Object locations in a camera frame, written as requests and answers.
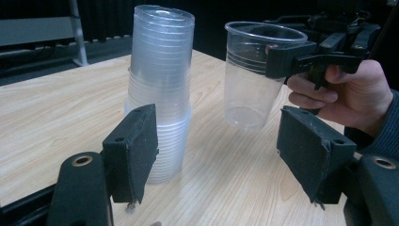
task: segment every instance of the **plastic cup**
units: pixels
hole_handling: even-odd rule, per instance
[[[267,49],[298,45],[308,37],[288,27],[264,23],[230,22],[225,28],[225,120],[244,130],[260,130],[285,79],[266,76]]]
[[[184,158],[191,118],[190,65],[194,16],[175,8],[135,7],[125,113],[155,104],[159,154],[148,183],[174,177]]]

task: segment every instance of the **wooden table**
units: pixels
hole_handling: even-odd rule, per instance
[[[102,149],[124,115],[129,65],[124,56],[0,87],[2,206],[56,183],[69,156]],[[310,203],[277,153],[289,90],[283,87],[261,132],[243,132],[223,120],[224,73],[224,61],[193,51],[183,169],[146,186],[134,213],[113,204],[116,225],[345,225],[345,197],[326,211]]]

